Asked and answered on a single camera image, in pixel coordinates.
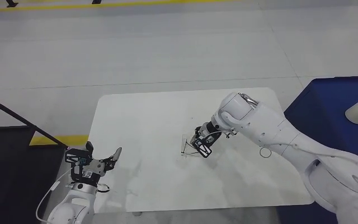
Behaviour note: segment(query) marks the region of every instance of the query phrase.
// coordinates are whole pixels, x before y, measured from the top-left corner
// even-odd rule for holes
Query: black railing
[[[14,117],[15,119],[23,122],[27,126],[34,128],[37,132],[39,132],[43,136],[47,137],[48,139],[51,139],[53,142],[57,143],[58,145],[67,148],[67,146],[64,143],[62,143],[61,141],[57,140],[55,137],[51,136],[49,133],[47,133],[46,131],[42,130],[41,128],[37,127],[35,124],[32,124],[31,122],[29,122],[28,120],[26,120],[22,116],[16,114],[14,111],[10,110],[6,106],[0,104],[0,110],[4,111],[5,113],[7,113],[8,115]]]

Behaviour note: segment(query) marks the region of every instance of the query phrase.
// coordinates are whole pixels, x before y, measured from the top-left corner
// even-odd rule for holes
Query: yellow floor line
[[[86,135],[55,136],[55,138],[60,140],[67,146],[82,146],[82,145],[85,145],[88,140],[88,136],[86,136]],[[31,146],[34,146],[34,145],[42,146],[45,144],[56,144],[56,143],[44,136],[34,136],[30,142]]]
[[[0,11],[22,11],[22,10],[69,10],[81,8],[104,8],[104,7],[125,7],[125,6],[148,6],[156,4],[180,4],[180,3],[210,3],[210,2],[234,2],[237,0],[164,0],[164,1],[145,1],[145,2],[114,2],[101,4],[77,4],[62,6],[23,6],[17,5],[14,8],[0,8]]]

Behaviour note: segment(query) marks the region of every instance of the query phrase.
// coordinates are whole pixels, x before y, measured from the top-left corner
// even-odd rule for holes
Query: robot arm
[[[105,176],[107,171],[114,168],[121,151],[122,148],[120,147],[109,158],[96,160],[92,157],[93,145],[91,142],[87,142],[85,150],[76,148],[66,150],[65,161],[71,164],[71,169],[69,171],[71,171],[71,178],[73,180],[68,186],[72,188],[63,201],[52,210],[48,220],[45,221],[37,216],[37,211],[43,199],[50,192],[50,189],[37,207],[36,218],[41,222],[48,224],[92,223],[95,214],[94,204],[96,193],[106,193],[109,191],[108,186],[107,190],[98,190],[98,182],[101,177]],[[73,200],[80,200],[82,203],[74,203]]]
[[[231,93],[211,121],[195,129],[190,143],[205,158],[224,133],[242,133],[281,155],[299,172],[308,192],[340,224],[358,223],[358,156],[324,146],[298,131],[284,116],[246,94]]]

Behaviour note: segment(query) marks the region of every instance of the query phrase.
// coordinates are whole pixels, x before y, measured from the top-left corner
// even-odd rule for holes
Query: metal ring
[[[272,155],[272,151],[269,150],[268,148],[265,148],[265,149],[267,149],[267,150],[270,151],[270,154],[269,154],[269,156],[263,156],[262,153],[261,153],[261,151],[262,151],[264,148],[265,148],[265,147],[261,147],[261,148],[260,148],[260,156],[261,156],[262,158],[269,158],[269,157]]]

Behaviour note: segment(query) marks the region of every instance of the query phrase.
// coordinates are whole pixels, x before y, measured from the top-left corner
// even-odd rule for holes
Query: tabletop
[[[94,158],[122,154],[100,179],[95,212],[281,206],[313,202],[296,169],[241,134],[221,137],[209,158],[183,155],[182,141],[209,122],[231,92],[243,92],[282,113],[269,88],[106,95],[98,101],[89,141]]]

